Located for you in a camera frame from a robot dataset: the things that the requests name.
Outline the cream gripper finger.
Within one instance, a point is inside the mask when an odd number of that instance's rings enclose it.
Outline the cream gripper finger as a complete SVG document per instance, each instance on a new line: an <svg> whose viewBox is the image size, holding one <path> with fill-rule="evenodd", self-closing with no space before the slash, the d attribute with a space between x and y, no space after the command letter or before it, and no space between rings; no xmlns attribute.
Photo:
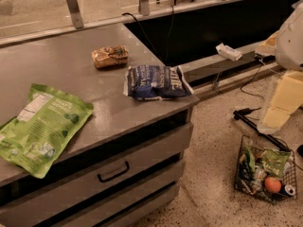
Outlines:
<svg viewBox="0 0 303 227"><path fill-rule="evenodd" d="M276 133L302 105L302 72L287 70L280 78L273 77L257 123L258 131Z"/></svg>

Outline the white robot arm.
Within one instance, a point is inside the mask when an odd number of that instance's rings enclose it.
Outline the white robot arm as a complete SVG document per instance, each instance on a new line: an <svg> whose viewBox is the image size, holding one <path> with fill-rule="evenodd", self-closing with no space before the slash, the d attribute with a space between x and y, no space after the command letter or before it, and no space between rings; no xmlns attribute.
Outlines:
<svg viewBox="0 0 303 227"><path fill-rule="evenodd" d="M262 106L258 131L279 131L290 116L303 105L303 1L293 4L294 11L280 29L255 50L262 57L274 56L286 72L273 79Z"/></svg>

